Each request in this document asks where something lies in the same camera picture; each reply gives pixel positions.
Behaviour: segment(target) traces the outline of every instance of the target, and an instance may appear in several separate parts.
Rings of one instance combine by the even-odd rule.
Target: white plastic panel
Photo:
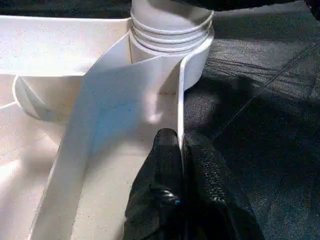
[[[93,94],[82,87],[51,170],[30,239],[69,238],[98,113]]]
[[[161,73],[162,59],[155,57],[94,75],[84,84],[92,90],[102,108],[110,109],[141,101],[148,92],[154,90]]]
[[[0,74],[58,76],[86,72],[127,33],[129,25],[129,18],[0,16]]]

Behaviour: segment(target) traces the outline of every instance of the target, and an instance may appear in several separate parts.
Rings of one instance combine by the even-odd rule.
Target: dark gray fabric
[[[189,239],[263,240],[247,196],[211,141],[195,131],[184,140]]]
[[[320,238],[320,23],[303,4],[216,14],[205,71],[185,94],[186,132],[222,153],[268,240]]]
[[[131,0],[0,0],[0,15],[128,18]]]

